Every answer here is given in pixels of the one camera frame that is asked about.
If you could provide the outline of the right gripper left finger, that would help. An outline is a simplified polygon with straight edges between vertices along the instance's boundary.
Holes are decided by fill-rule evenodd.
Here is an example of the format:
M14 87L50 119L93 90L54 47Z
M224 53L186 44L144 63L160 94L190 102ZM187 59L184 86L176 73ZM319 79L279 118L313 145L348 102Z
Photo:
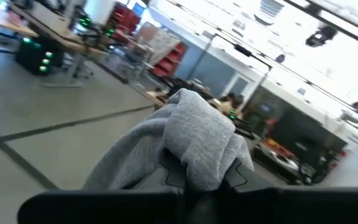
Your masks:
M181 223L186 175L180 161L164 151L142 180L120 190L51 190L27 199L18 223Z

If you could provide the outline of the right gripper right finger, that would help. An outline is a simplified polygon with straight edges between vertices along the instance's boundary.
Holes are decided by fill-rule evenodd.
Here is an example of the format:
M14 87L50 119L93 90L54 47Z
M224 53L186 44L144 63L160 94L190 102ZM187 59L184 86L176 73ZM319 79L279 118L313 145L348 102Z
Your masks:
M358 187L310 187L269 182L235 160L218 190L221 223L358 223Z

